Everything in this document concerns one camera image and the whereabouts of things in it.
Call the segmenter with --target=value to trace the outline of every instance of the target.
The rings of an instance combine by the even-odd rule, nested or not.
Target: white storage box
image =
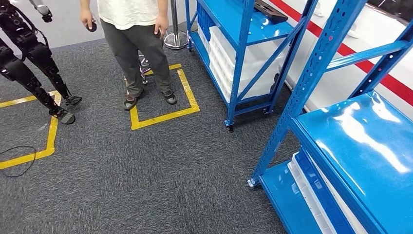
[[[229,103],[229,99],[231,97],[231,90],[232,90],[232,83],[229,83],[227,74],[225,72],[225,68],[222,67],[222,62],[221,58],[217,56],[217,53],[215,51],[215,48],[209,47],[209,68],[211,69],[212,74],[214,75],[215,79],[217,80],[218,86],[224,95],[224,98],[227,103]],[[255,97],[255,96],[260,96],[264,94],[269,94],[270,93],[270,87],[271,84],[262,84],[262,83],[255,83],[254,86],[246,93],[246,95],[243,97],[249,98],[249,97]]]
[[[327,177],[324,175],[324,173],[318,167],[316,162],[313,159],[311,159],[311,161],[315,165],[317,171],[320,173],[320,175],[323,178],[325,184],[327,185],[328,189],[330,190],[331,194],[333,195],[334,199],[336,200],[338,206],[343,211],[344,216],[346,216],[346,218],[349,221],[349,223],[350,223],[351,227],[353,228],[354,232],[356,234],[367,234],[367,231],[363,228],[363,226],[361,225],[359,220],[356,218],[354,213],[347,206],[346,202],[343,200],[343,198],[341,198],[340,194],[337,192],[337,190],[333,187],[333,185],[330,183],[330,181],[327,179]]]
[[[299,167],[295,157],[296,154],[298,153],[293,154],[291,162],[287,164],[288,169],[291,171],[291,175],[293,176],[302,196],[304,197],[305,202],[310,208],[314,219],[319,225],[321,232],[323,234],[337,234],[333,224],[317,198],[317,195],[314,193],[313,188],[305,177],[304,172]]]
[[[213,50],[216,52],[217,62],[219,62],[220,67],[223,68],[224,78],[227,79],[226,83],[229,87],[232,88],[232,83],[234,80],[233,77],[236,51],[217,26],[210,27],[209,31],[211,33],[209,46],[213,47]],[[244,88],[254,78],[254,76],[261,69],[264,63],[276,51],[279,43],[280,41],[276,40],[247,46],[245,50],[243,69],[240,77],[239,91],[244,90]],[[257,93],[256,96],[269,93],[269,88],[274,83],[274,76],[279,72],[279,65],[282,63],[284,63],[284,54],[280,53],[279,56],[273,61],[273,63],[254,84],[254,86],[257,87],[265,86],[268,88],[263,90],[262,92]]]

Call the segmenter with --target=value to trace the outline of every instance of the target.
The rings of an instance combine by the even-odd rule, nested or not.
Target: blue metal shelf
[[[197,12],[195,12],[193,18],[190,19],[189,0],[185,0],[187,28],[190,29],[195,18],[198,17],[201,29],[206,39],[209,40],[209,28],[217,25],[236,51],[233,83],[228,103],[219,88],[217,79],[209,70],[209,60],[206,59],[207,52],[200,43],[201,40],[199,35],[196,33],[189,33],[188,49],[191,49],[193,46],[192,43],[194,43],[194,46],[200,51],[200,56],[204,57],[202,60],[206,65],[206,69],[227,106],[228,112],[224,124],[230,131],[232,130],[234,117],[236,115],[241,115],[261,108],[263,109],[264,114],[269,114],[273,111],[277,96],[280,93],[286,74],[291,67],[292,59],[298,50],[298,46],[304,36],[305,29],[314,12],[317,1],[308,0],[303,10],[302,17],[294,28],[287,22],[278,24],[271,23],[263,13],[254,10],[254,2],[254,0],[197,0]],[[246,47],[276,39],[284,40],[267,61],[263,63],[262,68],[251,77],[251,81],[244,90],[238,94]],[[279,73],[278,79],[274,81],[277,85],[274,85],[274,89],[271,89],[271,93],[259,97],[243,99],[252,86],[274,62],[277,56],[288,46],[290,48],[286,55],[284,65]],[[237,109],[242,103],[256,100],[260,100],[263,103],[255,104],[245,109]]]
[[[332,60],[365,3],[337,1],[247,182],[262,183],[291,129],[367,233],[413,233],[413,122],[373,91],[413,47],[413,21],[394,43]],[[302,114],[326,71],[376,56],[382,57],[347,100]]]
[[[371,92],[298,116],[291,129],[369,233],[412,232],[410,119]]]
[[[321,234],[287,167],[288,162],[268,168],[260,176],[260,183],[288,233]]]
[[[206,10],[211,19],[220,28],[222,33],[232,44],[238,48],[241,21],[243,17],[243,1],[241,0],[197,0]],[[285,38],[293,30],[287,23],[273,24],[259,11],[254,11],[251,16],[247,45],[264,41]]]

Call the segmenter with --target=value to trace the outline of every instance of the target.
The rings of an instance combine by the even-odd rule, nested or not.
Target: yellow tape
[[[136,106],[134,106],[130,111],[132,130],[136,130],[136,129],[143,128],[149,125],[164,122],[164,121],[167,121],[173,118],[178,118],[181,116],[189,115],[189,114],[200,111],[198,103],[195,100],[195,96],[192,93],[191,87],[189,86],[189,83],[188,83],[187,77],[185,76],[184,71],[182,69],[178,69],[177,72],[178,72],[179,79],[181,80],[182,86],[184,87],[185,93],[187,95],[190,107],[187,109],[181,110],[181,111],[176,111],[173,113],[147,119],[144,121],[139,121],[138,109]]]
[[[57,91],[49,92],[49,94],[55,96],[55,102],[59,105],[62,96]],[[9,105],[7,106],[11,106],[11,105],[15,105],[15,104],[19,104],[19,103],[23,103],[27,101],[32,101],[35,99],[36,97],[34,96],[20,98],[17,100],[8,101],[7,103]],[[47,135],[46,149],[43,151],[37,152],[36,159],[50,156],[55,152],[55,139],[56,139],[56,133],[57,133],[57,124],[58,124],[58,120],[55,117],[52,117],[52,119],[50,120],[49,133]],[[29,154],[25,156],[16,157],[8,161],[0,162],[0,169],[9,168],[9,167],[16,166],[16,165],[19,165],[25,162],[30,162],[33,160],[33,157],[34,157],[34,154]]]
[[[181,68],[180,63],[169,66],[169,70],[178,69],[178,68]],[[144,75],[149,76],[149,75],[152,75],[152,74],[153,74],[153,71],[150,70],[150,71],[146,72]]]
[[[55,94],[58,94],[58,92],[57,91],[49,92],[49,95],[51,95],[51,96],[53,96]],[[33,100],[36,100],[35,96],[23,97],[23,98],[19,98],[19,99],[12,100],[12,101],[0,102],[0,108],[7,107],[7,106],[12,106],[12,105],[16,105],[16,104],[20,104],[20,103],[24,103],[24,102],[28,102],[28,101],[33,101]]]

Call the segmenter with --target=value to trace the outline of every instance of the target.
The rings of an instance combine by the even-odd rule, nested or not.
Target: gray pants
[[[135,25],[127,30],[119,30],[110,23],[103,20],[101,22],[106,41],[125,74],[129,95],[136,98],[143,91],[138,49],[148,60],[159,91],[163,94],[169,93],[171,88],[168,60],[162,40],[153,33],[155,25]]]

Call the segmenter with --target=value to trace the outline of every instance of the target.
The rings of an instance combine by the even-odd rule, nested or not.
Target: black robot
[[[29,1],[42,14],[42,18],[46,23],[52,21],[52,13],[41,0]],[[23,63],[25,58],[28,58],[38,67],[62,95],[66,105],[74,106],[82,101],[81,97],[71,95],[66,84],[58,74],[59,69],[51,57],[52,52],[49,49],[44,34],[9,0],[0,0],[0,27],[22,52],[22,58],[17,58],[10,47],[0,39],[0,74],[11,81],[17,81],[30,91],[49,109],[49,114],[56,117],[61,123],[74,123],[75,116],[55,103],[53,98],[42,89],[41,83],[32,71]],[[38,32],[43,35],[46,44],[38,41],[36,36]]]

